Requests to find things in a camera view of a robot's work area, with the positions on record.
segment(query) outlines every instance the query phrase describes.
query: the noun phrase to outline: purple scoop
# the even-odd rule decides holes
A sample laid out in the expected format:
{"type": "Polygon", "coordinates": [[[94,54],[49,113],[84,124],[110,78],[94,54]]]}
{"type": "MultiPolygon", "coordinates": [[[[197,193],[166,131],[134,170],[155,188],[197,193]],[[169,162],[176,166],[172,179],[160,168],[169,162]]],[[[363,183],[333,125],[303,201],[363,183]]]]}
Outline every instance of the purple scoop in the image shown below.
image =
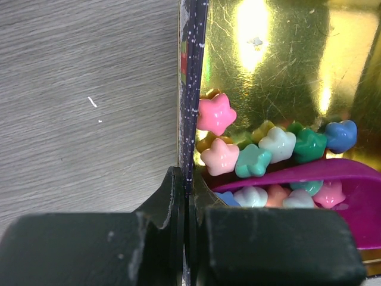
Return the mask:
{"type": "Polygon", "coordinates": [[[244,186],[341,180],[345,201],[335,206],[346,220],[359,249],[381,248],[381,173],[348,159],[328,159],[252,177],[213,189],[235,192],[244,186]]]}

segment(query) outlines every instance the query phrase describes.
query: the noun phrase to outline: scratched gold surface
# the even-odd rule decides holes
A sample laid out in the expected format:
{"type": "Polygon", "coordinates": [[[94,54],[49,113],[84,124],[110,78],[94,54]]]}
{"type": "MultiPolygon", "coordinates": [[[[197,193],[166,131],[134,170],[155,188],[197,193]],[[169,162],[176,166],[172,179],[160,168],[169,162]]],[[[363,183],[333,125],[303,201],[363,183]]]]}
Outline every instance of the scratched gold surface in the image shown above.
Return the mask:
{"type": "Polygon", "coordinates": [[[210,0],[201,94],[229,96],[238,118],[225,135],[340,115],[359,133],[336,157],[381,170],[380,2],[210,0]]]}

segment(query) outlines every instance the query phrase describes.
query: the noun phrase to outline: blue bead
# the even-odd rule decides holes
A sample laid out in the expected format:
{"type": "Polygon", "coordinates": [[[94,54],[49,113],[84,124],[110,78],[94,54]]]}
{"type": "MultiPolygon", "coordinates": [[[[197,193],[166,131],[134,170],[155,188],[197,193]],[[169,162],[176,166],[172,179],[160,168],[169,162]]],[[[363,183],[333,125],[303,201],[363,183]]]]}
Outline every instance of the blue bead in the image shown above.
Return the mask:
{"type": "Polygon", "coordinates": [[[357,142],[357,126],[352,120],[329,123],[325,134],[327,148],[335,154],[348,151],[357,142]]]}
{"type": "Polygon", "coordinates": [[[223,194],[219,192],[215,192],[215,194],[220,198],[224,203],[226,203],[229,207],[240,207],[241,205],[236,202],[232,192],[224,192],[223,194]]]}

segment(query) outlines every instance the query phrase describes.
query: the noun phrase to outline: gray wooden table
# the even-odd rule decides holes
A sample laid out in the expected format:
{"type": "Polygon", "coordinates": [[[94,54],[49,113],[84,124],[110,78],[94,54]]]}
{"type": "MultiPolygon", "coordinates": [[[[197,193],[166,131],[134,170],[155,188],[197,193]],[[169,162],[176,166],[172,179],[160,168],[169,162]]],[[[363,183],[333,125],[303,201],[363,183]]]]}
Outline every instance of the gray wooden table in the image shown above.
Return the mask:
{"type": "Polygon", "coordinates": [[[0,1],[0,234],[25,213],[130,211],[159,186],[176,163],[177,5],[0,1]]]}

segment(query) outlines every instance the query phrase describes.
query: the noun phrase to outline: pink bead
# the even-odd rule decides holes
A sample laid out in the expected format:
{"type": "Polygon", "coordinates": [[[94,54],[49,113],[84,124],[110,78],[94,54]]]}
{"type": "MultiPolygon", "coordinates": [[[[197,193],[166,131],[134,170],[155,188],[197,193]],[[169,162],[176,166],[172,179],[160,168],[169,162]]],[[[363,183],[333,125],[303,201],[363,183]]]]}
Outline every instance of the pink bead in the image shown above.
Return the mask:
{"type": "Polygon", "coordinates": [[[218,176],[234,171],[238,155],[238,146],[226,144],[222,139],[217,138],[212,142],[210,149],[201,153],[201,160],[211,176],[218,176]]]}
{"type": "Polygon", "coordinates": [[[218,94],[211,100],[201,99],[198,113],[197,128],[211,131],[217,136],[221,136],[237,118],[237,113],[230,108],[226,94],[218,94]]]}
{"type": "Polygon", "coordinates": [[[283,207],[283,200],[289,196],[291,191],[280,185],[271,185],[268,190],[266,207],[283,207]]]}
{"type": "Polygon", "coordinates": [[[345,195],[342,192],[341,181],[325,181],[319,192],[312,198],[325,209],[331,209],[343,202],[345,195]]]}

